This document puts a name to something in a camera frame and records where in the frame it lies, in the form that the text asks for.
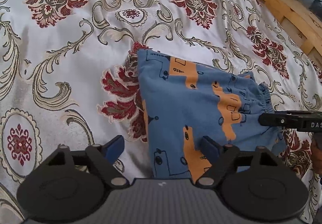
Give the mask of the person's right hand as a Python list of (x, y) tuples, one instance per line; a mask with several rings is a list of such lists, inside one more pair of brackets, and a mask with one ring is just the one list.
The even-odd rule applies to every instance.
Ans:
[(315, 173), (321, 174), (322, 173), (321, 150), (318, 148), (314, 138), (312, 138), (312, 142), (311, 142), (311, 160), (312, 160), (312, 166)]

